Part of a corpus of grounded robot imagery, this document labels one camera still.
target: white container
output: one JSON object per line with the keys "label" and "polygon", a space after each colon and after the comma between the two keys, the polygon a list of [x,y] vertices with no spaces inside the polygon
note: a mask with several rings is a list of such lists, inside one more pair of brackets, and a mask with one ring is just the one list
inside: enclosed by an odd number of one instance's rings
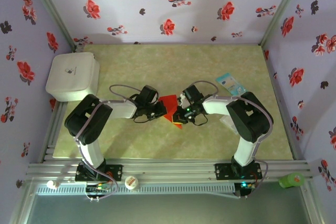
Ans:
{"label": "white container", "polygon": [[60,102],[96,95],[99,63],[94,58],[91,52],[57,55],[51,64],[46,91]]}

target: table surface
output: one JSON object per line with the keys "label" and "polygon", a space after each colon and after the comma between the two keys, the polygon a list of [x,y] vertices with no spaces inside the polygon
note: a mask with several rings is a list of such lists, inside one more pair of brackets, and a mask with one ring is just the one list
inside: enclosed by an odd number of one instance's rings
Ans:
{"label": "table surface", "polygon": [[[263,159],[292,159],[278,104],[270,82],[262,49],[257,45],[86,45],[100,63],[97,97],[117,99],[109,91],[112,84],[126,84],[138,89],[150,85],[161,96],[176,94],[197,80],[214,82],[219,95],[230,95],[215,82],[227,72],[248,91],[253,92],[274,118],[274,129],[257,153]],[[203,95],[214,92],[209,84],[197,84]],[[125,96],[127,88],[115,88]],[[69,102],[64,119],[79,102]],[[230,159],[239,136],[219,121],[221,115],[209,115],[203,126],[191,123],[183,129],[164,117],[136,124],[133,120],[109,120],[99,144],[105,158],[185,158]],[[53,157],[79,157],[76,144],[63,123]]]}

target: white bottle cap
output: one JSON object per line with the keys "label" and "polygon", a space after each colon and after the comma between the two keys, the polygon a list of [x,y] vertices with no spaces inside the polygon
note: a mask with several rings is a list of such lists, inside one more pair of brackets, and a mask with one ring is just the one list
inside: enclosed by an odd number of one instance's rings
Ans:
{"label": "white bottle cap", "polygon": [[49,180],[47,182],[47,187],[56,190],[59,187],[59,183],[56,181]]}
{"label": "white bottle cap", "polygon": [[136,190],[139,187],[139,181],[134,176],[129,176],[125,179],[125,187],[128,190]]}

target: cable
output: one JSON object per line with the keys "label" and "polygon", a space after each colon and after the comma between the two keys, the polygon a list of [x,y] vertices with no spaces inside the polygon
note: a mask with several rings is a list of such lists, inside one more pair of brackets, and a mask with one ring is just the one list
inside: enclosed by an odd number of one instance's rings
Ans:
{"label": "cable", "polygon": [[206,121],[204,123],[196,124],[195,122],[193,122],[193,124],[196,125],[196,126],[202,126],[202,125],[206,124],[208,122],[208,118],[205,116],[205,114],[203,114],[203,115],[206,118]]}
{"label": "cable", "polygon": [[215,95],[217,95],[217,94],[219,93],[219,89],[218,89],[218,87],[217,87],[216,85],[214,85],[214,84],[213,84],[212,82],[210,82],[210,81],[204,81],[204,80],[195,81],[195,82],[191,83],[191,84],[189,85],[189,87],[190,87],[190,86],[192,86],[192,85],[194,85],[194,84],[196,84],[196,83],[199,83],[199,82],[208,83],[208,84],[210,84],[210,85],[212,85],[212,86],[214,86],[214,87],[215,87],[215,89],[216,89],[216,92],[215,92],[215,93],[213,93],[213,94],[212,94],[212,96],[215,96]]}
{"label": "cable", "polygon": [[256,188],[248,195],[248,197],[250,197],[253,192],[255,192],[257,189],[259,189],[261,183],[266,178],[266,174],[268,172],[268,164],[267,164],[267,162],[265,162],[263,160],[260,160],[260,159],[256,159],[256,158],[254,160],[257,161],[257,162],[260,162],[260,163],[264,163],[266,165],[266,169],[265,169],[265,172],[264,172],[264,175],[263,175],[262,179],[260,180],[260,182],[258,183],[258,185],[256,186]]}

